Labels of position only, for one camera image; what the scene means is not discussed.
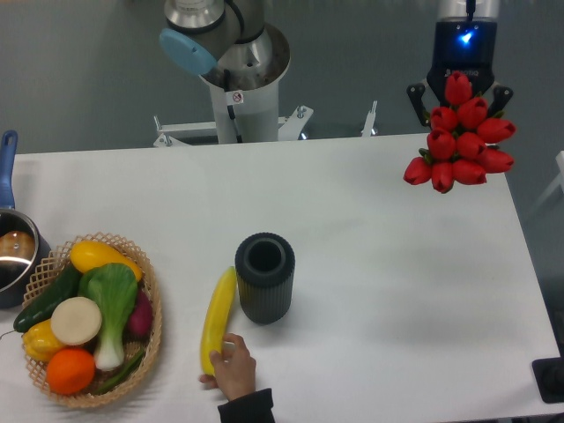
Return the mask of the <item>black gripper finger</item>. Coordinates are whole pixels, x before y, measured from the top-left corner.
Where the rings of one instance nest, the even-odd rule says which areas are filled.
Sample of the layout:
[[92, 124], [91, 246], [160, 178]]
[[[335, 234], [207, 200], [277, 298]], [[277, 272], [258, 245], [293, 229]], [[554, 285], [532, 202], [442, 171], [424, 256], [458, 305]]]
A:
[[423, 102], [423, 96], [427, 89], [426, 82], [418, 82], [408, 85], [406, 94], [412, 104], [412, 108], [417, 116], [419, 123], [424, 127], [430, 127], [430, 114]]
[[493, 101], [488, 109], [489, 117], [494, 117], [504, 110], [514, 96], [514, 90], [505, 85], [494, 84], [492, 94]]

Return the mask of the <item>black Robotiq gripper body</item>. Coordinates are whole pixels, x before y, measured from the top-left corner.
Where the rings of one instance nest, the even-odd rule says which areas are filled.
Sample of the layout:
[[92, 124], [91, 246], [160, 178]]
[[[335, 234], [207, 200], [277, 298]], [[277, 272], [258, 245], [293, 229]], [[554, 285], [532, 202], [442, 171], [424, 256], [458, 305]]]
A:
[[446, 79], [460, 71], [474, 93], [485, 93], [494, 83], [493, 59], [497, 34], [494, 21], [445, 20], [437, 22], [434, 52], [427, 82], [435, 95], [443, 95]]

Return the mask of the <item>black sleeve forearm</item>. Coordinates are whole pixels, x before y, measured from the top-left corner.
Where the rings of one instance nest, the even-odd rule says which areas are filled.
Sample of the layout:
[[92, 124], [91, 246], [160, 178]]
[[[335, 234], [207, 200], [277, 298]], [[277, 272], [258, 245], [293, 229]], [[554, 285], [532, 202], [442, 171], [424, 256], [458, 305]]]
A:
[[267, 388], [218, 406], [222, 423], [275, 423], [272, 389]]

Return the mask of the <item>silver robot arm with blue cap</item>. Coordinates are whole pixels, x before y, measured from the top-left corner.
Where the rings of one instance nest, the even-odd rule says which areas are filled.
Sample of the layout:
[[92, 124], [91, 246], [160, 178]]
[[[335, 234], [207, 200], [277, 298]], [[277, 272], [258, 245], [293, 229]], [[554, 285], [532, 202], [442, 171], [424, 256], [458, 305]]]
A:
[[[493, 59], [500, 4], [497, 1], [440, 1], [434, 51], [427, 76], [406, 92], [422, 125], [430, 118], [423, 103], [432, 91], [443, 106], [448, 78], [466, 76], [474, 94], [491, 93], [489, 114], [501, 112], [513, 96], [494, 80]], [[167, 28], [160, 46], [171, 61], [222, 92], [250, 91], [272, 84], [287, 69], [285, 37], [264, 18], [262, 1], [167, 1]]]

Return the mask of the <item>person's hand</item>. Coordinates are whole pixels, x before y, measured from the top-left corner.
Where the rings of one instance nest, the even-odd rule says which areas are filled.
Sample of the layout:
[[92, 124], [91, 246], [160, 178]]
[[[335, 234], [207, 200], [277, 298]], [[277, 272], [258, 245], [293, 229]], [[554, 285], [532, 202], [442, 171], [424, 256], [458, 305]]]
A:
[[209, 354], [215, 375], [200, 375], [198, 381], [207, 389], [219, 389], [231, 402], [256, 391], [256, 360], [242, 336], [227, 333], [223, 341], [231, 346]]

